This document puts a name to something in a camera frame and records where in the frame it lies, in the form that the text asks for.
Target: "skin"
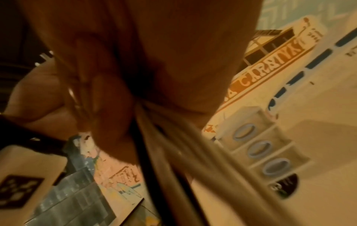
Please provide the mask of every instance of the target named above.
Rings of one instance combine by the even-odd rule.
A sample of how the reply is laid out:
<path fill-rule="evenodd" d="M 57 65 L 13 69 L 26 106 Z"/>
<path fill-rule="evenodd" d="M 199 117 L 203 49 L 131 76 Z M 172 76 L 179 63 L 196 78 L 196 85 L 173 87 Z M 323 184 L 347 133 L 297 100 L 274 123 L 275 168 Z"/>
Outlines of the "skin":
<path fill-rule="evenodd" d="M 135 98 L 203 128 L 236 74 L 261 7 L 260 0 L 19 3 L 55 65 L 17 85 L 5 115 L 59 139 L 90 130 L 101 149 L 127 162 L 135 162 L 128 133 Z"/>

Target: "blue stripe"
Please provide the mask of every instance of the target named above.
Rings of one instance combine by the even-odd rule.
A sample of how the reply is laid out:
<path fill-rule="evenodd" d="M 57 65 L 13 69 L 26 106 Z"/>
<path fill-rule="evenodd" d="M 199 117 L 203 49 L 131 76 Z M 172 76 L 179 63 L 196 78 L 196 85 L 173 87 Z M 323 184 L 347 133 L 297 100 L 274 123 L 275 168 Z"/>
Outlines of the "blue stripe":
<path fill-rule="evenodd" d="M 274 107 L 275 106 L 275 100 L 271 99 L 268 105 L 268 109 L 270 110 L 270 107 Z"/>
<path fill-rule="evenodd" d="M 275 94 L 275 97 L 276 97 L 276 98 L 279 98 L 279 97 L 281 97 L 285 92 L 286 92 L 286 88 L 283 87 L 283 88 L 281 88 L 281 89 L 279 90 L 279 92 L 277 92 L 277 93 Z"/>
<path fill-rule="evenodd" d="M 315 59 L 313 59 L 308 65 L 306 65 L 306 68 L 313 69 L 314 67 L 316 67 L 319 63 L 321 63 L 323 60 L 325 60 L 331 54 L 332 54 L 331 49 L 325 50 L 323 53 L 321 53 Z"/>
<path fill-rule="evenodd" d="M 346 34 L 343 38 L 341 38 L 338 42 L 336 42 L 335 45 L 337 47 L 341 47 L 352 41 L 355 37 L 357 37 L 357 28 L 352 30 L 350 33 Z"/>
<path fill-rule="evenodd" d="M 299 72 L 297 75 L 295 75 L 292 79 L 290 79 L 290 81 L 288 81 L 286 84 L 291 86 L 293 85 L 294 83 L 296 83 L 297 81 L 299 81 L 300 79 L 302 79 L 304 77 L 304 72 L 301 71 Z"/>

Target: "palm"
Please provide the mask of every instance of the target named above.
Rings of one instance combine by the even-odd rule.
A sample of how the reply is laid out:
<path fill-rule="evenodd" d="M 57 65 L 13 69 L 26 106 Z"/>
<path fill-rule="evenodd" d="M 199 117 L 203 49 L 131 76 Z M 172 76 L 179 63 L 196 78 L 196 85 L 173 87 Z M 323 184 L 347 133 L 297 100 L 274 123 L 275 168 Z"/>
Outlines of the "palm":
<path fill-rule="evenodd" d="M 77 129 L 64 107 L 53 60 L 34 68 L 14 88 L 4 115 L 33 131 L 57 139 L 68 139 Z"/>

